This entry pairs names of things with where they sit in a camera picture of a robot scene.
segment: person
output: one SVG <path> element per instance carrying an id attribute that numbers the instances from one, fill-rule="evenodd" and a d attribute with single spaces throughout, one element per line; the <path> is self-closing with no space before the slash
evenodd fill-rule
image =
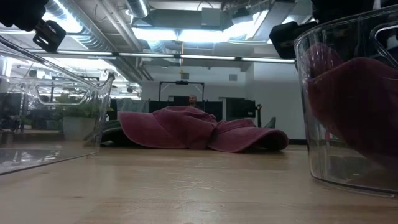
<path id="1" fill-rule="evenodd" d="M 194 108 L 201 109 L 201 108 L 197 105 L 197 96 L 195 96 L 195 95 L 190 95 L 190 96 L 189 96 L 189 106 L 193 106 Z"/>

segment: air vent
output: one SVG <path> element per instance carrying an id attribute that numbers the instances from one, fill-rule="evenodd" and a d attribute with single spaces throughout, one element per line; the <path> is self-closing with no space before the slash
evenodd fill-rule
<path id="1" fill-rule="evenodd" d="M 189 73 L 187 73 L 187 72 L 181 73 L 181 79 L 188 80 L 189 79 Z"/>
<path id="2" fill-rule="evenodd" d="M 238 75 L 237 74 L 229 74 L 229 80 L 230 81 L 237 81 L 238 80 Z"/>

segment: pink towel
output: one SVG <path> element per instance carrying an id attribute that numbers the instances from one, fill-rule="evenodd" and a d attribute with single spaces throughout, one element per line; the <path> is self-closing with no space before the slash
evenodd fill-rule
<path id="1" fill-rule="evenodd" d="M 251 146 L 281 150 L 289 145 L 283 131 L 257 128 L 251 119 L 220 121 L 213 133 L 209 147 L 222 152 L 243 152 Z"/>
<path id="2" fill-rule="evenodd" d="M 257 128 L 251 120 L 216 122 L 212 114 L 191 106 L 168 106 L 152 114 L 120 112 L 122 130 L 133 142 L 161 149 L 205 149 L 242 152 L 257 145 L 280 150 L 288 145 L 285 133 Z"/>

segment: wooden tabletop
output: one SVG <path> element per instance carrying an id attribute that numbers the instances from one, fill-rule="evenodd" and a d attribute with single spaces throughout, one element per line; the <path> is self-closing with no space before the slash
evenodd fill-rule
<path id="1" fill-rule="evenodd" d="M 398 223 L 398 200 L 310 177 L 307 150 L 102 149 L 0 176 L 1 223 Z"/>

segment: red towel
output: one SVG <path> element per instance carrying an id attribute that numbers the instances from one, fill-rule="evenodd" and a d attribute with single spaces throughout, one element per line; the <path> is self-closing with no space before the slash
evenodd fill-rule
<path id="1" fill-rule="evenodd" d="M 321 75 L 339 65 L 344 61 L 338 53 L 325 44 L 312 45 L 302 56 L 304 72 L 312 78 Z"/>
<path id="2" fill-rule="evenodd" d="M 306 86 L 313 114 L 329 132 L 381 163 L 398 157 L 398 70 L 356 58 Z"/>

